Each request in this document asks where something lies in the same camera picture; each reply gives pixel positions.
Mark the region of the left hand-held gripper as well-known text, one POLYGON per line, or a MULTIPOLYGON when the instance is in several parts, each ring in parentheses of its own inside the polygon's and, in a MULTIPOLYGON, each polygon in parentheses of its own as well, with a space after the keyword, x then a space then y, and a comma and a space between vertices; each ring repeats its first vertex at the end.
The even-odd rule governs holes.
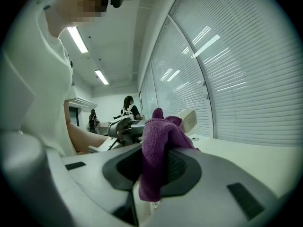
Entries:
POLYGON ((130 116, 112 121, 108 128, 108 138, 98 148, 89 146, 89 152, 98 153, 140 143, 148 121, 132 120, 130 116))

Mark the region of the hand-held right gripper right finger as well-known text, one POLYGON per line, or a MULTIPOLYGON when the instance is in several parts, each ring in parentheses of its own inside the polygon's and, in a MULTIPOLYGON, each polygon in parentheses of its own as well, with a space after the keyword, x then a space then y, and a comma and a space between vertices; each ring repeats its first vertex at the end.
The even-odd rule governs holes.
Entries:
POLYGON ((234 164, 193 149, 165 152, 164 185, 153 227, 251 227, 277 197, 234 164))

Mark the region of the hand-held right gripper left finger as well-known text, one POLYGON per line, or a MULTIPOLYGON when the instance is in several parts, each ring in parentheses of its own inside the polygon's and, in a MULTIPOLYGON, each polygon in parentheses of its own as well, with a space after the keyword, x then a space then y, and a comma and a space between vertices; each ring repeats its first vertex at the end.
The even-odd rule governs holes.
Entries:
POLYGON ((133 188, 141 174, 141 145, 68 157, 63 162, 84 194, 110 216, 139 226, 133 188))

